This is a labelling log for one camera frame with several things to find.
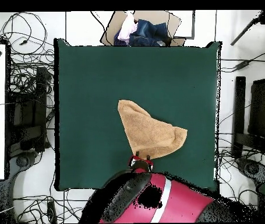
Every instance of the dark green table surface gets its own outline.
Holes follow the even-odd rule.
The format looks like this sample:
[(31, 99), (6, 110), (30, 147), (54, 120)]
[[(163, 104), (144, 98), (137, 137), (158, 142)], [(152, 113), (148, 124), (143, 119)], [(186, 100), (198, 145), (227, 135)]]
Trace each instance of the dark green table surface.
[(100, 188), (127, 168), (121, 99), (188, 130), (183, 147), (153, 160), (154, 172), (215, 189), (218, 46), (71, 47), (58, 40), (59, 189)]

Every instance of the cable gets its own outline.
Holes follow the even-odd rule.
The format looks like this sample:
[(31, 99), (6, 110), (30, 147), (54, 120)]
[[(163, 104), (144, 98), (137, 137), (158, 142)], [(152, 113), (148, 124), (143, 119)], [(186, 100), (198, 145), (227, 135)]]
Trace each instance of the cable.
[(73, 215), (75, 215), (74, 210), (73, 210), (72, 206), (70, 205), (70, 203), (69, 203), (69, 201), (68, 201), (68, 193), (69, 193), (70, 190), (71, 190), (71, 189), (68, 189), (68, 190), (67, 190), (66, 200), (67, 200), (67, 203), (68, 203), (68, 205), (70, 206), (70, 208), (71, 208), (71, 210), (72, 210)]
[[(32, 28), (29, 25), (28, 21), (22, 16), (22, 15), (32, 15), (36, 18), (36, 20), (42, 25), (43, 29), (44, 29), (44, 39), (40, 40), (39, 38), (35, 38), (33, 36), (31, 36), (31, 32), (32, 32)], [(16, 18), (22, 18), (26, 24), (28, 25), (29, 29), (30, 29), (30, 34), (24, 34), (21, 32), (16, 32), (13, 29), (13, 24)], [(8, 23), (11, 22), (11, 31), (5, 31)], [(28, 13), (28, 12), (18, 12), (13, 14), (7, 22), (4, 23), (2, 29), (0, 30), (0, 33), (2, 32), (2, 35), (0, 36), (0, 38), (5, 37), (6, 39), (8, 39), (9, 44), (11, 45), (11, 49), (12, 51), (14, 51), (16, 54), (14, 54), (12, 56), (12, 66), (11, 66), (11, 75), (10, 75), (10, 85), (9, 85), (9, 90), (10, 92), (19, 92), (19, 93), (27, 93), (27, 94), (34, 94), (34, 91), (36, 89), (36, 69), (37, 67), (39, 67), (40, 65), (43, 67), (46, 67), (46, 69), (48, 70), (48, 72), (53, 75), (53, 72), (51, 72), (50, 70), (53, 71), (54, 65), (53, 65), (53, 61), (54, 60), (49, 60), (49, 57), (53, 57), (54, 56), (54, 52), (53, 50), (45, 50), (44, 45), (45, 44), (49, 44), (51, 46), (53, 46), (52, 44), (46, 42), (47, 39), (47, 31), (46, 28), (44, 26), (44, 24), (42, 23), (41, 19), (39, 16), (33, 14), (33, 13)], [(17, 38), (13, 43), (10, 42), (10, 38), (14, 35), (14, 34), (21, 34), (23, 36), (26, 36), (27, 38), (24, 38), (23, 36), (20, 38)], [(25, 41), (23, 41), (20, 45), (26, 44), (28, 41), (32, 42), (34, 44), (38, 44), (39, 47), (38, 49), (36, 49), (33, 52), (28, 52), (28, 53), (21, 53), (21, 52), (17, 52), (14, 48), (14, 44), (20, 40), (21, 38), (24, 38)], [(38, 41), (41, 41), (41, 44), (35, 41), (31, 41), (30, 39), (35, 39)], [(45, 59), (49, 62), (44, 62), (42, 61), (42, 54), (40, 55), (32, 55), (35, 52), (37, 52), (39, 49), (42, 48), (42, 53), (45, 51)], [(15, 58), (15, 55), (18, 55), (20, 57), (22, 57), (22, 62), (21, 60), (19, 60), (18, 58)], [(49, 81), (47, 81), (47, 94), (50, 94), (52, 92), (52, 87)]]
[(235, 112), (233, 112), (231, 115), (229, 115), (228, 117), (226, 117), (226, 118), (224, 118), (223, 120), (221, 120), (221, 121), (219, 122), (219, 125), (220, 125), (224, 120), (226, 120), (227, 118), (229, 118), (230, 116), (232, 116), (232, 115), (234, 115), (234, 114), (235, 114)]
[(82, 211), (83, 208), (80, 208), (80, 209), (77, 209), (76, 211), (73, 211), (73, 214), (75, 214), (77, 211)]
[(234, 133), (222, 133), (222, 132), (219, 132), (218, 135), (233, 135)]
[(227, 170), (227, 172), (229, 173), (229, 180), (228, 181), (225, 181), (225, 183), (221, 183), (221, 184), (228, 184), (232, 180), (232, 174), (229, 172), (229, 170)]
[(18, 103), (27, 103), (27, 102), (30, 102), (30, 101), (38, 102), (38, 103), (40, 103), (40, 104), (46, 106), (46, 107), (49, 108), (49, 109), (53, 109), (53, 108), (54, 108), (54, 106), (46, 105), (46, 104), (44, 104), (44, 103), (42, 103), (42, 102), (40, 102), (40, 101), (38, 101), (38, 100), (35, 100), (35, 99), (26, 100), (26, 101), (12, 102), (12, 103), (1, 103), (0, 106), (2, 106), (2, 105), (10, 105), (10, 104), (18, 104)]
[(247, 192), (247, 191), (250, 191), (251, 193), (254, 193), (254, 194), (256, 194), (257, 196), (259, 196), (259, 194), (258, 194), (256, 191), (253, 191), (253, 190), (250, 190), (250, 189), (245, 189), (245, 190), (243, 190), (243, 191), (241, 191), (241, 192), (239, 193), (239, 197), (238, 197), (238, 198), (240, 199), (242, 193), (245, 193), (245, 192)]
[[(123, 12), (127, 15), (127, 11), (124, 11), (124, 10), (123, 10)], [(135, 10), (133, 11), (132, 14), (133, 14), (133, 15), (135, 14)]]
[[(54, 201), (56, 204), (58, 204), (59, 206), (62, 206), (64, 208), (67, 209), (67, 212), (69, 212), (71, 214), (71, 216), (74, 216), (77, 220), (79, 220), (79, 217), (75, 215), (75, 211), (69, 209), (68, 207), (66, 206), (63, 206), (62, 204), (60, 204), (55, 198), (53, 198), (52, 196), (47, 196), (47, 195), (38, 195), (38, 196), (34, 196), (34, 197), (45, 197), (43, 199), (35, 199), (28, 207), (26, 207), (24, 209), (24, 211), (17, 217), (17, 222), (20, 222), (22, 220), (22, 217), (23, 215), (25, 214), (31, 214), (31, 216), (34, 218), (34, 220), (30, 220), (26, 223), (29, 223), (29, 222), (35, 222), (35, 224), (38, 224), (38, 221), (41, 221), (42, 224), (46, 224), (44, 221), (43, 221), (43, 217), (46, 216), (47, 218), (51, 219), (51, 215), (50, 214), (47, 214), (45, 212), (42, 211), (42, 209), (40, 208), (40, 203), (43, 203), (45, 204), (45, 201), (48, 201), (48, 200), (52, 200)], [(28, 196), (28, 197), (22, 197), (22, 198), (14, 198), (13, 200), (22, 200), (22, 199), (28, 199), (28, 198), (34, 198), (32, 196)], [(38, 209), (32, 209), (32, 207), (34, 206), (38, 206)], [(36, 216), (33, 214), (33, 212), (38, 212), (39, 213), (39, 219), (36, 218)], [(62, 215), (63, 213), (59, 214), (56, 216), (57, 219), (59, 220), (63, 220), (62, 217), (60, 217), (60, 215)]]
[(222, 138), (219, 138), (218, 140), (222, 140), (222, 141), (228, 142), (229, 144), (233, 145), (234, 147), (236, 147), (236, 148), (240, 148), (240, 147), (234, 145), (233, 143), (231, 143), (231, 142), (228, 141), (228, 140), (225, 140), (225, 139), (222, 139)]
[(234, 189), (232, 188), (232, 186), (228, 183), (228, 182), (226, 182), (221, 176), (219, 176), (219, 178), (220, 179), (222, 179), (229, 187), (230, 187), (230, 189), (232, 190), (232, 194), (233, 194), (233, 196), (236, 198), (236, 195), (235, 195), (235, 191), (234, 191)]
[(238, 201), (241, 201), (241, 203), (242, 204), (245, 204), (241, 199), (239, 199), (239, 198), (235, 198), (235, 197), (228, 197), (228, 198), (234, 198), (236, 201), (238, 200)]
[(96, 16), (94, 16), (94, 14), (93, 14), (93, 12), (92, 11), (90, 11), (91, 12), (91, 15), (93, 15), (93, 17), (96, 19), (96, 21), (98, 21), (99, 22), (99, 24), (102, 26), (102, 28), (103, 28), (103, 31), (104, 31), (104, 33), (105, 33), (105, 39), (107, 40), (107, 43), (108, 44), (110, 44), (111, 46), (112, 46), (112, 44), (108, 41), (108, 39), (107, 39), (107, 28), (105, 29), (105, 27), (103, 26), (103, 24), (96, 18)]
[(55, 152), (55, 149), (51, 146), (51, 143), (50, 143), (50, 141), (48, 140), (47, 134), (46, 134), (46, 139), (47, 139), (47, 142), (49, 143), (51, 149)]
[(4, 212), (6, 212), (6, 211), (10, 211), (10, 210), (13, 209), (14, 207), (15, 207), (15, 206), (13, 206), (13, 207), (11, 207), (11, 208), (9, 208), (9, 209), (5, 209), (5, 210), (1, 211), (0, 214), (1, 214), (1, 213), (4, 213)]
[(55, 180), (55, 171), (54, 171), (54, 176), (52, 178), (51, 185), (50, 185), (50, 196), (51, 196), (51, 187), (52, 187), (52, 184), (54, 183), (54, 180)]
[(41, 153), (41, 156), (40, 156), (40, 160), (39, 160), (39, 162), (35, 163), (34, 165), (37, 165), (37, 164), (39, 164), (39, 163), (41, 162), (42, 155), (43, 155), (43, 152)]
[(265, 55), (265, 52), (262, 53), (262, 54), (260, 54), (260, 55), (258, 55), (258, 56), (256, 56), (255, 58), (252, 58), (252, 59), (247, 60), (247, 61), (243, 61), (243, 62), (241, 62), (240, 64), (238, 64), (238, 65), (236, 65), (236, 66), (234, 66), (234, 67), (232, 67), (232, 68), (224, 68), (224, 67), (223, 67), (223, 68), (221, 68), (221, 69), (233, 69), (233, 70), (232, 70), (232, 71), (221, 71), (221, 72), (230, 73), (230, 72), (235, 72), (235, 71), (238, 71), (238, 70), (240, 70), (240, 69), (243, 69), (244, 67), (248, 66), (248, 65), (250, 64), (250, 62), (256, 60), (257, 58), (261, 57), (262, 55)]
[(230, 164), (230, 167), (234, 167), (236, 169), (238, 169), (238, 167), (234, 166), (234, 163), (236, 162), (236, 160), (234, 159), (232, 163), (230, 163), (229, 161), (227, 161), (226, 159), (224, 159), (226, 161), (226, 163)]
[(172, 39), (172, 41), (175, 42), (176, 44), (178, 44), (178, 43), (172, 38), (170, 32), (168, 31), (168, 24), (169, 24), (169, 19), (170, 19), (170, 17), (171, 17), (171, 14), (168, 12), (167, 32), (168, 32), (170, 38)]

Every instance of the white floor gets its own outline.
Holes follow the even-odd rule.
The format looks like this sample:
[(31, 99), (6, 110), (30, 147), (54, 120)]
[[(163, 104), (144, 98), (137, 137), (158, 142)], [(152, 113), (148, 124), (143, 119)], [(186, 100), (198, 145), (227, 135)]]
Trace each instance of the white floor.
[[(89, 45), (100, 46), (100, 38), (103, 33), (101, 25), (92, 17), (90, 12), (34, 12), (39, 15), (40, 19), (44, 23), (47, 29), (48, 36), (45, 49), (53, 49), (52, 43), (54, 38), (67, 39), (68, 43), (72, 46), (76, 45)], [(108, 21), (112, 15), (111, 11), (108, 12), (96, 12), (100, 21), (106, 27)], [(173, 13), (181, 18), (181, 25), (175, 34), (176, 36), (190, 37), (192, 30), (192, 11), (176, 11)], [(0, 30), (3, 24), (9, 19), (13, 13), (0, 13)], [(199, 46), (205, 47), (211, 41), (222, 41), (221, 51), (221, 66), (232, 68), (236, 64), (240, 63), (239, 60), (249, 60), (262, 53), (265, 53), (265, 26), (256, 24), (234, 45), (230, 43), (233, 39), (243, 30), (243, 28), (251, 21), (252, 18), (259, 14), (258, 10), (196, 10), (195, 13), (195, 38), (194, 40), (186, 40), (185, 46)], [(43, 40), (44, 29), (40, 23), (29, 15), (23, 15), (31, 25), (32, 36)], [(11, 31), (11, 25), (7, 25), (6, 32)], [(13, 31), (29, 34), (28, 25), (21, 18), (16, 18), (13, 22)], [(17, 51), (29, 53), (35, 51), (38, 45), (29, 43), (26, 45), (19, 45), (24, 38), (27, 37), (23, 34), (14, 34), (11, 38), (13, 48)], [(231, 73), (221, 73), (221, 97), (220, 97), (220, 121), (225, 117), (233, 113), (234, 102), (234, 82), (236, 76), (246, 77), (246, 104), (250, 103), (250, 87), (253, 81), (265, 78), (265, 55), (261, 56), (256, 61), (251, 62), (250, 65), (240, 71)], [(245, 131), (247, 132), (247, 126), (249, 121), (249, 108), (245, 109)], [(232, 117), (227, 118), (220, 125), (220, 132), (231, 133), (232, 132)], [(231, 141), (231, 135), (220, 135), (219, 146), (231, 147), (229, 143)], [(54, 147), (54, 130), (48, 130), (48, 139), (51, 145)], [(47, 149), (43, 153), (41, 162), (30, 168), (28, 171), (22, 172), (15, 184), (14, 198), (28, 197), (35, 199), (36, 195), (49, 195), (50, 185), (54, 176), (54, 163), (55, 155), (52, 149)], [(221, 169), (221, 177), (228, 182), (224, 183), (222, 180), (220, 191), (225, 197), (233, 197), (233, 193), (229, 185), (235, 191), (237, 197), (239, 192), (244, 189), (255, 189), (252, 180), (242, 176), (236, 168), (230, 167), (229, 169)], [(52, 196), (56, 200), (61, 200), (63, 204), (66, 193), (57, 192), (52, 187)], [(89, 196), (93, 193), (93, 190), (70, 190), (68, 195), (68, 201), (72, 208), (84, 207)], [(23, 212), (26, 206), (29, 206), (32, 201), (17, 200), (15, 201), (16, 213)], [(255, 204), (256, 196), (251, 192), (242, 194), (241, 200), (245, 204)], [(63, 207), (56, 205), (57, 214), (63, 212)], [(69, 213), (65, 213), (65, 218), (69, 217)], [(27, 214), (23, 217), (24, 220), (31, 220), (32, 217)], [(77, 219), (71, 216), (65, 221), (65, 223), (75, 223)]]

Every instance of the towel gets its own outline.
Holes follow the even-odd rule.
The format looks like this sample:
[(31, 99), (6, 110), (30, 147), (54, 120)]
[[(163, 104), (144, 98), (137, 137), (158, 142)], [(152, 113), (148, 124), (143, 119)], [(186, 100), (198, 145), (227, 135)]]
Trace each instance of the towel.
[(120, 100), (118, 111), (124, 130), (135, 155), (145, 159), (160, 158), (181, 148), (187, 130), (153, 119), (149, 113), (130, 100)]

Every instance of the black stand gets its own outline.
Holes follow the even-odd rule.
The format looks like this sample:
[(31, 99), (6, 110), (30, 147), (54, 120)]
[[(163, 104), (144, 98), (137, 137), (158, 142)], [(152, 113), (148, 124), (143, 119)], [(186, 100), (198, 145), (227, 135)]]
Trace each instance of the black stand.
[(255, 18), (251, 22), (249, 22), (248, 25), (243, 29), (243, 31), (231, 43), (231, 46), (233, 46), (234, 44), (236, 44), (236, 42), (248, 31), (248, 29), (250, 29), (254, 24), (259, 23), (259, 22), (260, 22), (260, 19), (259, 18)]
[(245, 112), (245, 87), (246, 78), (244, 76), (236, 77), (235, 84), (235, 98), (234, 98), (234, 117), (233, 117), (233, 130), (234, 134), (232, 139), (232, 156), (240, 158), (242, 156), (243, 144), (237, 140), (237, 134), (244, 132), (244, 112)]

